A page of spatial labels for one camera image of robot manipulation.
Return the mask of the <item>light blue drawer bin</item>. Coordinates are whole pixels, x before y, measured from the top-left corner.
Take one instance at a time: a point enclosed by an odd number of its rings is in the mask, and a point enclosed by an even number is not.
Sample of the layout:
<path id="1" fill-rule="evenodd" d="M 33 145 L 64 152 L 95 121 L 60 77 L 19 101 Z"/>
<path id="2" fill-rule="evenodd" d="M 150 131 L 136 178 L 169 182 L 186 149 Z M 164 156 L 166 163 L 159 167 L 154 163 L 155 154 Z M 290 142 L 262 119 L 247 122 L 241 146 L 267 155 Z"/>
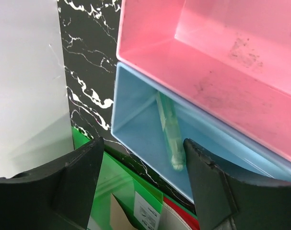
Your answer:
<path id="1" fill-rule="evenodd" d="M 234 164 L 260 175 L 291 182 L 291 162 L 215 118 L 132 67 L 118 63 L 111 133 L 189 201 L 186 169 L 171 166 L 156 95 L 174 102 L 182 139 L 190 138 Z"/>

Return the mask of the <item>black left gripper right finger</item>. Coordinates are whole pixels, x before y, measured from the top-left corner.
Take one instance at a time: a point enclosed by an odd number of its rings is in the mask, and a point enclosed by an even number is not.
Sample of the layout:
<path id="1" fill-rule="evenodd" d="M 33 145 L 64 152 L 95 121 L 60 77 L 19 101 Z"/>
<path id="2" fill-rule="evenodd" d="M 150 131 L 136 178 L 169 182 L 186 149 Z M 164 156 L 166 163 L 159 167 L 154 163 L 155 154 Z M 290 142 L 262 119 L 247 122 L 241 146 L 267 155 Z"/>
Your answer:
<path id="1" fill-rule="evenodd" d="M 291 182 L 242 168 L 192 139 L 183 146 L 202 230 L 291 230 Z"/>

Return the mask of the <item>pink drawer bin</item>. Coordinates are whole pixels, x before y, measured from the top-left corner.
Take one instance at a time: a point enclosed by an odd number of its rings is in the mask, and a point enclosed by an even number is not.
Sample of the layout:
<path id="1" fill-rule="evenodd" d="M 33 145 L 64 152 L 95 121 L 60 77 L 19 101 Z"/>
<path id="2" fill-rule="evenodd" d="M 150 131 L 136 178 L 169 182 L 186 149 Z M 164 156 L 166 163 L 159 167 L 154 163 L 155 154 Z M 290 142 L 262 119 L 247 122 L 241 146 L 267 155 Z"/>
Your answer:
<path id="1" fill-rule="evenodd" d="M 291 0 L 124 0 L 116 55 L 291 162 Z"/>

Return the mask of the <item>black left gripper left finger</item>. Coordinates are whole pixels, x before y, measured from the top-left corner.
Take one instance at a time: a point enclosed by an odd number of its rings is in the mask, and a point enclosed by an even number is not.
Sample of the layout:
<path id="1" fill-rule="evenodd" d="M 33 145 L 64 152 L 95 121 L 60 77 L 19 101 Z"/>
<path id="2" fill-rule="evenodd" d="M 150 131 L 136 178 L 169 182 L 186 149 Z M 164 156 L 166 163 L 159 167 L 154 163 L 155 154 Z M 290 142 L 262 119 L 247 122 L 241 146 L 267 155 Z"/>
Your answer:
<path id="1" fill-rule="evenodd" d="M 85 230 L 103 138 L 12 178 L 0 178 L 0 230 Z"/>

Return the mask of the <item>green transparent highlighter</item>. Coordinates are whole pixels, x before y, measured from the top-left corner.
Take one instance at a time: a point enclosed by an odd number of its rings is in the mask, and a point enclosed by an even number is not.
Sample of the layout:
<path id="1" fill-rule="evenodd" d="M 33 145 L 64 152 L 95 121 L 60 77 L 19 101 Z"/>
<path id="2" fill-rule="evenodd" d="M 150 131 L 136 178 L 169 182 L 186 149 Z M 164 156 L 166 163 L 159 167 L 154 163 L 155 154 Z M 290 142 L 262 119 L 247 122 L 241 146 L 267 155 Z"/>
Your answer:
<path id="1" fill-rule="evenodd" d="M 174 102 L 161 92 L 157 92 L 156 102 L 171 165 L 174 170 L 181 171 L 186 164 L 186 154 Z"/>

